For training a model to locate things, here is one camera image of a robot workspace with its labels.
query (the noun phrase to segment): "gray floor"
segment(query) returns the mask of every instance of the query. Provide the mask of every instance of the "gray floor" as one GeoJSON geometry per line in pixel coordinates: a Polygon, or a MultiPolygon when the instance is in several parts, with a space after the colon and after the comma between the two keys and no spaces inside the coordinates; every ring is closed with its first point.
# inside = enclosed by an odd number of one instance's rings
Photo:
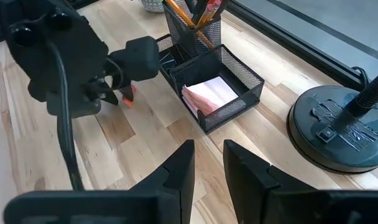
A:
{"type": "MultiPolygon", "coordinates": [[[[378,59],[297,18],[266,0],[238,0],[349,67],[378,75],[378,59]]],[[[281,0],[350,38],[378,50],[378,0],[281,0]]]]}

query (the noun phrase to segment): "light wood surface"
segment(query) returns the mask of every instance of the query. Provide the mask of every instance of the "light wood surface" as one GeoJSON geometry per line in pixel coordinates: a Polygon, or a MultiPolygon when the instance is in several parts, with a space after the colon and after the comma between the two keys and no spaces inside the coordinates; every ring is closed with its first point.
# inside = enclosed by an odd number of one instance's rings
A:
{"type": "MultiPolygon", "coordinates": [[[[168,33],[165,16],[139,1],[101,0],[82,10],[110,51],[130,39],[168,33]]],[[[305,90],[332,79],[225,12],[223,43],[265,81],[261,103],[209,135],[161,75],[136,83],[134,106],[103,103],[96,116],[74,120],[76,152],[87,189],[128,189],[149,175],[186,139],[196,143],[192,223],[237,223],[224,178],[224,139],[232,139],[319,189],[378,189],[378,169],[363,175],[325,172],[293,148],[288,109],[305,90]]],[[[70,189],[56,119],[32,99],[29,79],[0,43],[0,223],[5,204],[31,190],[70,189]]]]}

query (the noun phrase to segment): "yellow pencil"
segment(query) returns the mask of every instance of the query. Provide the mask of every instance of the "yellow pencil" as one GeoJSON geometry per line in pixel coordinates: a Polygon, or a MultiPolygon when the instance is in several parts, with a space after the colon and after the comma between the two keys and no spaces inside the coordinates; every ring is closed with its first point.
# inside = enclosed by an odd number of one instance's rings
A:
{"type": "Polygon", "coordinates": [[[208,22],[208,21],[212,20],[212,18],[214,17],[216,11],[218,11],[219,7],[221,7],[221,0],[215,0],[213,6],[214,6],[213,12],[211,14],[209,14],[209,15],[206,16],[204,22],[208,22]]]}
{"type": "Polygon", "coordinates": [[[205,22],[205,19],[208,17],[208,15],[210,15],[211,13],[213,13],[213,10],[214,10],[214,7],[212,4],[208,4],[207,7],[206,7],[206,10],[204,10],[204,13],[203,15],[201,15],[198,23],[197,23],[197,26],[201,26],[204,24],[205,22]]]}
{"type": "MultiPolygon", "coordinates": [[[[173,0],[165,0],[172,9],[178,13],[178,15],[190,26],[194,27],[196,29],[196,25],[192,22],[192,20],[185,14],[185,12],[179,8],[177,3],[175,3],[173,0]]],[[[199,37],[204,41],[204,43],[207,45],[209,49],[214,48],[214,45],[207,39],[207,37],[202,33],[201,31],[198,31],[197,34],[199,37]]]]}

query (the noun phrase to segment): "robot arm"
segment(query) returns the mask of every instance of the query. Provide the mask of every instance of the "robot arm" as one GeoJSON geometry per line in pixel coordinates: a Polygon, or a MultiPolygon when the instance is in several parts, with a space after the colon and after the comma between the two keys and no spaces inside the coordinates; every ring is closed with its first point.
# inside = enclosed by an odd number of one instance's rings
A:
{"type": "Polygon", "coordinates": [[[158,73],[159,49],[151,37],[108,54],[85,17],[61,0],[0,0],[0,24],[16,63],[30,78],[28,91],[57,116],[58,138],[73,189],[83,190],[71,119],[96,114],[100,100],[118,104],[113,90],[133,100],[131,80],[158,73]],[[112,77],[109,86],[104,79],[112,77]]]}

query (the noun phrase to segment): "black mesh desk organizer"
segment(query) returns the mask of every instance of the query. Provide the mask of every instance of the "black mesh desk organizer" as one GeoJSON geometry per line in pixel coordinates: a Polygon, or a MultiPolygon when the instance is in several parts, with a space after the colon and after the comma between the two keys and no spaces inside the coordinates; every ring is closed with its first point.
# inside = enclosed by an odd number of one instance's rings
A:
{"type": "MultiPolygon", "coordinates": [[[[175,1],[191,16],[184,0],[175,1]]],[[[193,29],[165,2],[164,11],[170,34],[159,38],[160,71],[182,100],[182,87],[196,85],[220,76],[238,97],[197,120],[207,134],[260,102],[264,80],[221,44],[221,18],[193,29]]]]}

